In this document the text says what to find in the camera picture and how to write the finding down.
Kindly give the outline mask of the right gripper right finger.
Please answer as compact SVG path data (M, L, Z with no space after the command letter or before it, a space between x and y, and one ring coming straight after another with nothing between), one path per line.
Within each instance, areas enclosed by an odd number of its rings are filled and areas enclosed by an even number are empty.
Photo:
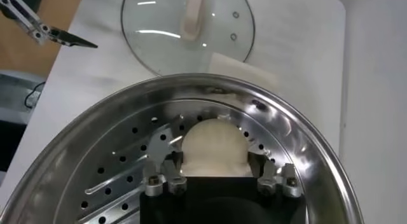
M275 195L278 187L285 197L300 198L303 195L294 164L277 167L274 158L252 152L248 153L248 163L257 179L258 191L263 195Z

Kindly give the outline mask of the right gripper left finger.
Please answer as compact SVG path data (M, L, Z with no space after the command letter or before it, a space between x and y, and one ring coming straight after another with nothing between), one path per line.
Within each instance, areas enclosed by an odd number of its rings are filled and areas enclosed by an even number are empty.
M148 197L158 197L164 193L164 184L172 195L182 195L187 190L187 178L181 173L183 152L168 154L160 166L148 157L143 168L144 192Z

